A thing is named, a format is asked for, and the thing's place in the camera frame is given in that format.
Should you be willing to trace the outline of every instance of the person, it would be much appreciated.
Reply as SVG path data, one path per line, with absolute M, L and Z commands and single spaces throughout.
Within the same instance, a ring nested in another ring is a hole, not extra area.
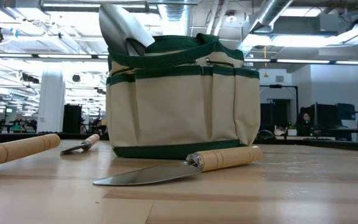
M 308 113 L 300 114 L 296 124 L 296 130 L 299 136 L 311 136 L 320 134 L 320 130 L 310 122 L 310 115 Z

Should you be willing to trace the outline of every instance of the canvas tote bag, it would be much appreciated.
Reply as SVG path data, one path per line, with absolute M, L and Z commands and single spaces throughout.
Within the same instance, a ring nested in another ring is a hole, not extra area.
M 185 159 L 252 144 L 260 124 L 259 73 L 212 35 L 158 36 L 143 57 L 109 51 L 106 113 L 122 157 Z

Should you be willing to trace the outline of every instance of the wooden handle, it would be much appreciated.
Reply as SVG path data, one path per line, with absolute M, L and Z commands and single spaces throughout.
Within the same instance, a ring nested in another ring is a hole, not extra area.
M 217 149 L 196 153 L 200 156 L 199 160 L 202 172 L 244 165 L 263 159 L 262 151 L 257 146 Z
M 99 139 L 100 136 L 98 134 L 93 134 L 91 137 L 85 139 L 85 141 L 91 143 L 91 145 L 93 146 L 97 141 L 99 141 Z
M 1 143 L 0 164 L 53 149 L 58 147 L 59 144 L 60 138 L 56 134 Z

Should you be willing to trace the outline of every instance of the table surface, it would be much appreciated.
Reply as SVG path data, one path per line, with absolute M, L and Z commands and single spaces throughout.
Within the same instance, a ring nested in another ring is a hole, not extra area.
M 261 162 L 136 187 L 92 181 L 175 161 L 116 157 L 81 141 L 0 165 L 0 223 L 358 223 L 358 152 L 261 145 Z

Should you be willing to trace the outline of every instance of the trowel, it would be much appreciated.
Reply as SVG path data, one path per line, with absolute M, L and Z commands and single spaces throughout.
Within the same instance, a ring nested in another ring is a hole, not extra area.
M 99 8 L 99 25 L 109 50 L 130 56 L 143 56 L 154 38 L 127 10 L 103 3 Z
M 71 147 L 69 149 L 63 150 L 60 153 L 67 153 L 67 152 L 71 152 L 77 149 L 82 149 L 84 151 L 89 150 L 90 148 L 92 148 L 92 146 L 99 141 L 100 136 L 98 134 L 93 134 L 91 135 L 89 138 L 85 139 L 83 142 L 81 142 L 81 144 L 79 146 L 74 146 Z
M 173 165 L 153 166 L 132 172 L 114 175 L 93 182 L 94 185 L 120 186 L 142 185 L 188 177 L 201 172 L 248 164 L 263 159 L 257 146 L 236 147 L 195 152 L 185 162 Z

